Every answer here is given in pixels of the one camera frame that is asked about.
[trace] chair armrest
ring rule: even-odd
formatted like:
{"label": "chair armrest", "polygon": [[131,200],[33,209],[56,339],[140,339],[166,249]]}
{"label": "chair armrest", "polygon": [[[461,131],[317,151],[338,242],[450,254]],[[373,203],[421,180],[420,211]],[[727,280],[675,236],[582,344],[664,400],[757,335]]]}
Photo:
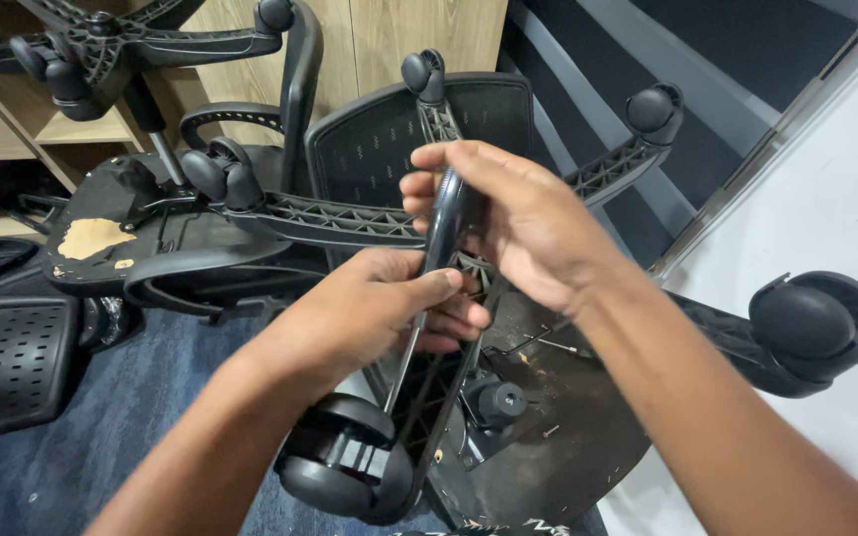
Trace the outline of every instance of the chair armrest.
{"label": "chair armrest", "polygon": [[256,102],[213,102],[187,112],[181,117],[181,137],[191,149],[206,150],[207,142],[201,139],[197,129],[201,125],[216,121],[253,123],[283,134],[280,108],[277,106]]}

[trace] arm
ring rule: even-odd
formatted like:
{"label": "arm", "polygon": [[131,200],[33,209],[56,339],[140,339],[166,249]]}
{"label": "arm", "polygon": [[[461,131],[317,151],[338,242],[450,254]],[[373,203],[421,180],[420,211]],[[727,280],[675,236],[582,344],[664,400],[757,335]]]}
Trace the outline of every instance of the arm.
{"label": "arm", "polygon": [[[426,146],[412,162],[451,165],[492,199],[471,247],[587,336],[709,532],[858,534],[858,482],[753,392],[566,185],[481,142]],[[400,188],[424,230],[433,174]]]}
{"label": "arm", "polygon": [[452,269],[410,280],[423,254],[364,250],[221,365],[88,529],[236,534],[280,443],[303,412],[430,311],[425,351],[458,349],[488,314]]}

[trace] hand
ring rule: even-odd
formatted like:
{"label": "hand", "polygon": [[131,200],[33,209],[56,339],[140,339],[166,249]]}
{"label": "hand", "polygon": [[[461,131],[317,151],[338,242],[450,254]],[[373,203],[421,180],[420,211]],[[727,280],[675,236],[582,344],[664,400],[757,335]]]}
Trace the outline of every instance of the hand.
{"label": "hand", "polygon": [[314,369],[329,392],[351,372],[376,360],[402,338],[419,312],[429,310],[417,348],[445,353],[473,340],[488,325],[484,307],[461,291],[463,277],[446,268],[413,279],[423,252],[365,249],[288,307],[249,345],[261,359]]}
{"label": "hand", "polygon": [[542,166],[481,141],[423,146],[402,177],[402,207],[425,233],[439,176],[446,166],[491,199],[486,235],[466,249],[493,262],[519,290],[555,311],[570,313],[599,269],[635,269],[568,186]]}

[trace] white wall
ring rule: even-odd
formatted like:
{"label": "white wall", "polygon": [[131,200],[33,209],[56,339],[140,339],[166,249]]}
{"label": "white wall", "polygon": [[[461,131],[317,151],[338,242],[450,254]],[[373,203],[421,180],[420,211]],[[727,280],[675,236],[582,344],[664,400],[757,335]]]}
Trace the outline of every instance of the white wall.
{"label": "white wall", "polygon": [[[755,291],[785,272],[858,279],[858,67],[671,273],[665,288],[746,316]],[[764,398],[858,479],[858,365],[804,400]],[[652,449],[599,504],[609,534],[700,534]]]}

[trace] perforated plastic panel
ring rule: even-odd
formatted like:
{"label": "perforated plastic panel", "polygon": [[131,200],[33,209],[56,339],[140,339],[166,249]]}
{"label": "perforated plastic panel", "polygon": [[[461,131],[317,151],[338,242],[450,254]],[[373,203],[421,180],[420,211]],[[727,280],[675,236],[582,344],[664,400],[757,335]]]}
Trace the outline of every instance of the perforated plastic panel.
{"label": "perforated plastic panel", "polygon": [[[466,139],[508,152],[531,152],[528,81],[496,72],[447,74],[445,97]],[[409,154],[425,144],[416,96],[402,84],[374,91],[307,130],[307,160],[322,200],[402,207],[399,179],[414,170]]]}
{"label": "perforated plastic panel", "polygon": [[74,298],[0,298],[0,433],[58,415],[77,322]]}

